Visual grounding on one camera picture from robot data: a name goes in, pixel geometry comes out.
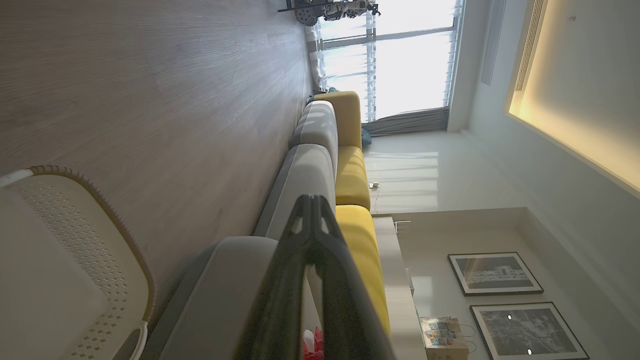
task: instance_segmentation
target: black picture frame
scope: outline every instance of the black picture frame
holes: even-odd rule
[[[485,284],[487,286],[478,287],[478,288],[470,288],[469,283],[467,282],[463,270],[460,268],[458,260],[459,259],[492,259],[492,258],[504,258],[509,259],[513,258],[512,261],[507,261],[506,263],[517,264],[517,269],[513,270],[514,273],[517,273],[517,276],[522,277],[525,275],[525,279],[520,280],[507,280],[507,281],[486,281]],[[495,295],[532,295],[532,294],[542,294],[545,290],[542,288],[542,285],[538,282],[533,273],[529,270],[529,267],[524,263],[520,255],[515,252],[480,252],[475,254],[449,254],[447,255],[447,259],[449,260],[449,264],[451,265],[451,269],[458,280],[458,285],[460,286],[460,290],[462,294],[466,297],[476,297],[476,296],[495,296]],[[529,282],[530,286],[523,286],[524,283]],[[495,284],[494,287],[488,287],[489,284]]]
[[[575,352],[563,352],[563,353],[540,353],[540,354],[536,354],[536,353],[524,353],[524,354],[518,354],[518,355],[523,355],[526,356],[527,359],[530,360],[536,360],[536,359],[550,359],[549,358],[549,354],[557,354],[557,357],[553,357],[552,360],[589,360],[589,355],[587,354],[586,350],[584,350],[584,347],[582,346],[582,344],[580,343],[580,341],[578,340],[578,338],[575,336],[575,334],[573,333],[573,331],[571,330],[571,328],[569,327],[569,324],[566,322],[566,320],[564,319],[564,317],[562,316],[562,314],[560,313],[560,311],[558,311],[556,305],[553,302],[526,302],[526,303],[521,303],[521,304],[489,304],[489,305],[471,305],[469,307],[469,309],[471,310],[471,315],[474,317],[474,321],[476,323],[476,326],[478,328],[478,332],[480,333],[480,337],[482,338],[482,341],[484,343],[484,348],[487,351],[487,354],[489,355],[489,358],[491,360],[502,360],[503,357],[513,357],[513,354],[508,354],[508,355],[500,355],[496,350],[496,346],[493,344],[493,340],[488,339],[487,338],[487,326],[484,322],[484,320],[481,322],[478,319],[478,314],[481,311],[481,309],[486,309],[486,308],[494,308],[494,309],[502,309],[502,310],[498,310],[498,311],[518,311],[518,309],[515,309],[515,307],[522,307],[523,309],[520,310],[527,310],[524,309],[525,307],[530,307],[532,309],[550,309],[552,310],[552,313],[554,314],[554,318],[556,319],[556,322],[562,327],[563,331],[564,331],[564,335],[566,336],[566,339],[571,341],[572,346],[574,347],[574,350],[576,350]],[[508,333],[513,334],[513,333],[517,333],[517,331],[508,331]],[[523,343],[523,348],[524,347],[530,347],[531,346],[531,337],[527,338],[527,341],[529,342],[529,344],[524,344]],[[513,346],[513,342],[509,342],[509,347]]]

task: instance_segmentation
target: picture frame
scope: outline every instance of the picture frame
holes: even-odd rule
[[[517,252],[448,255],[464,296],[542,294]]]
[[[588,360],[553,302],[471,305],[491,360]]]

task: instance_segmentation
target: sofa armrest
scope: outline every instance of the sofa armrest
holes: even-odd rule
[[[362,123],[360,122],[360,98],[353,91],[319,94],[314,100],[333,104],[338,125],[338,146],[357,146],[362,150]]]

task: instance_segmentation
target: white laundry basket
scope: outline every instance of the white laundry basket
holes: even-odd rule
[[[55,166],[0,177],[0,236],[0,358],[139,358],[154,282],[87,178]]]

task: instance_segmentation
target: sofa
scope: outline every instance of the sofa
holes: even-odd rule
[[[356,93],[333,92],[309,100],[253,236],[225,238],[188,267],[142,359],[231,359],[292,208],[308,193],[327,199],[389,334],[361,136]],[[321,288],[315,270],[308,269],[302,329],[322,327]]]

